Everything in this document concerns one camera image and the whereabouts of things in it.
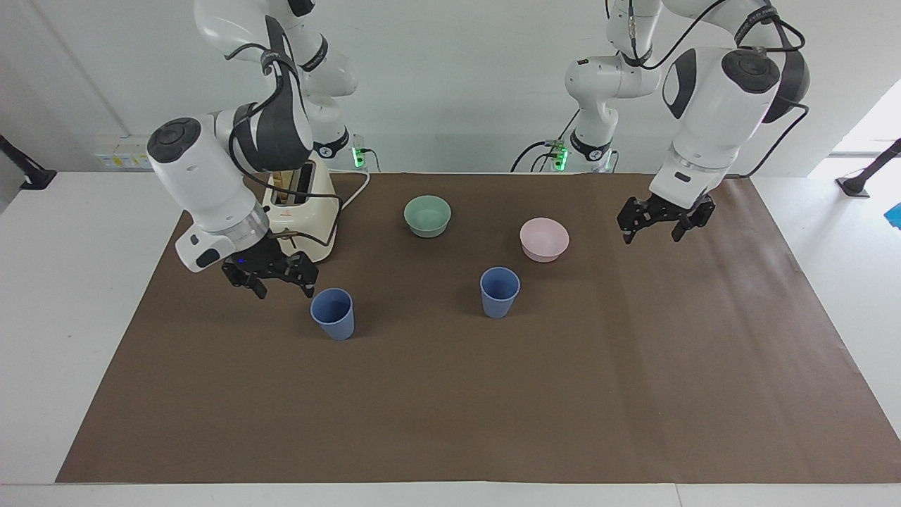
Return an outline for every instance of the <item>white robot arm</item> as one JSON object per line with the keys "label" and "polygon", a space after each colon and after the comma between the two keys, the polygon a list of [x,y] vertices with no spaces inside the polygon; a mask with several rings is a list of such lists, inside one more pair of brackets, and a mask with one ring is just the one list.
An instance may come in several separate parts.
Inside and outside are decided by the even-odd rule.
{"label": "white robot arm", "polygon": [[344,123],[336,97],[348,97],[358,81],[350,60],[321,33],[309,27],[313,0],[268,0],[269,11],[285,28],[302,79],[306,116],[313,129],[314,151],[333,169],[354,170],[365,160],[361,140]]}
{"label": "white robot arm", "polygon": [[229,59],[258,62],[275,91],[261,104],[164,124],[150,138],[148,155],[163,185],[194,219],[176,242],[188,269],[200,272],[223,261],[232,285],[261,299],[265,279],[298,285],[309,297],[317,268],[306,253],[282,252],[241,177],[299,169],[314,146],[292,48],[269,8],[265,0],[195,1],[197,27],[207,41]]}
{"label": "white robot arm", "polygon": [[678,222],[673,238],[707,224],[715,209],[708,192],[733,166],[761,123],[782,117],[804,97],[809,79],[804,58],[791,46],[769,0],[615,0],[607,36],[613,57],[570,66],[567,90],[580,118],[567,139],[568,164],[578,171],[606,166],[618,121],[611,98],[649,95],[660,85],[660,65],[649,66],[651,39],[661,8],[705,21],[733,35],[735,48],[695,48],[670,67],[664,100],[679,120],[666,160],[647,201],[631,198],[618,217],[626,243],[644,227]]}

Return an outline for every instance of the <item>blue object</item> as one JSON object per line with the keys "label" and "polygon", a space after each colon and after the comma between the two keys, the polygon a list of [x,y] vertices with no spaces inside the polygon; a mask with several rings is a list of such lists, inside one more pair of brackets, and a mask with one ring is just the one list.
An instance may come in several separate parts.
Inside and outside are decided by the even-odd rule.
{"label": "blue object", "polygon": [[320,292],[310,306],[310,315],[333,340],[353,336],[353,298],[344,289]]}
{"label": "blue object", "polygon": [[886,213],[886,218],[888,218],[889,224],[901,229],[901,204],[891,208],[891,210]]}
{"label": "blue object", "polygon": [[482,308],[491,318],[504,318],[519,295],[521,284],[516,273],[507,268],[491,268],[479,281]]}

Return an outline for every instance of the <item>green bowl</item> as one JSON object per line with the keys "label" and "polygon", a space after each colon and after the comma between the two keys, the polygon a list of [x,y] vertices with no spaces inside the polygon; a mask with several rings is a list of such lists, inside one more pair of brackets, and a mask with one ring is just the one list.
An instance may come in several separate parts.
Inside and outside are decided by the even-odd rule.
{"label": "green bowl", "polygon": [[404,219],[413,234],[419,237],[438,237],[451,221],[451,205],[437,196],[421,196],[404,208]]}

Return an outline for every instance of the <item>white power cord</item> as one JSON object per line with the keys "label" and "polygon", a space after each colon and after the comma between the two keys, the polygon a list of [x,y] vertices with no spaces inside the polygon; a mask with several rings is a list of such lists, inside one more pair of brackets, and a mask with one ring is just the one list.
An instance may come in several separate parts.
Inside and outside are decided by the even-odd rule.
{"label": "white power cord", "polygon": [[357,196],[359,194],[363,193],[363,190],[365,190],[366,187],[369,186],[369,180],[372,179],[372,176],[369,174],[368,169],[363,170],[363,171],[345,171],[345,170],[341,170],[341,169],[329,169],[329,172],[339,172],[340,174],[364,174],[364,175],[366,175],[366,181],[363,181],[363,184],[360,185],[359,189],[357,189],[357,191],[354,192],[354,194],[352,196],[350,196],[349,199],[344,201],[344,206],[341,207],[341,210],[347,209],[347,207],[350,206],[350,203],[353,202],[353,199],[357,198]]}

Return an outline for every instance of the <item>bowl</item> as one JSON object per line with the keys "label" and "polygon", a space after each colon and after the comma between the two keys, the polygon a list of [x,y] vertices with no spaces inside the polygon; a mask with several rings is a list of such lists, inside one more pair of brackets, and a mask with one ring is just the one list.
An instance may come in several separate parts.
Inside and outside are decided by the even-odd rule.
{"label": "bowl", "polygon": [[566,227],[550,218],[533,218],[519,231],[525,255],[537,263],[552,263],[569,248]]}
{"label": "bowl", "polygon": [[404,220],[413,234],[424,238],[438,237],[451,221],[451,205],[437,196],[420,196],[407,203]]}

